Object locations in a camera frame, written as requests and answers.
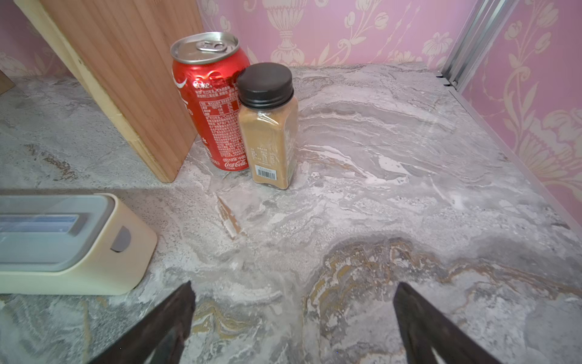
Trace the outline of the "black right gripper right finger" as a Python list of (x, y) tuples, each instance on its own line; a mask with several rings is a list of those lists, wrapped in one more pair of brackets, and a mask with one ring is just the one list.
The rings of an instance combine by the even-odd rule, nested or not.
[(393, 299), (408, 363), (498, 363), (411, 285), (400, 282)]

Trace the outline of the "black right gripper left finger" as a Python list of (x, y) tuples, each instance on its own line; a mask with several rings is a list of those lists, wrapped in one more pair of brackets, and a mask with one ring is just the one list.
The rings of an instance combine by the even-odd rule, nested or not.
[(179, 363), (192, 328), (196, 294), (188, 281), (92, 363)]

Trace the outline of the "cream plastic wrap dispenser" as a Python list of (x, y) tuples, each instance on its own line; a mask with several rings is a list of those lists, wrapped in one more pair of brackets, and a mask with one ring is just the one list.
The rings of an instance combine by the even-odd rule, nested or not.
[(3, 195), (1, 292), (125, 294), (142, 281), (157, 242), (113, 194)]

